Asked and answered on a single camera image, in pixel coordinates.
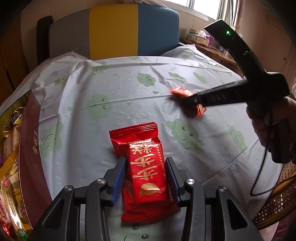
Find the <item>person's right hand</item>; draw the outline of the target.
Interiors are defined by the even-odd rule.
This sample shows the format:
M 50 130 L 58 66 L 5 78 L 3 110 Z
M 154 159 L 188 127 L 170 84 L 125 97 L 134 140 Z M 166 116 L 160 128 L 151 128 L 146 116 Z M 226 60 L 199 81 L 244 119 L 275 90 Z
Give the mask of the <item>person's right hand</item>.
M 275 163 L 295 161 L 295 100 L 284 97 L 267 110 L 265 117 L 247 107 L 260 144 L 271 153 Z

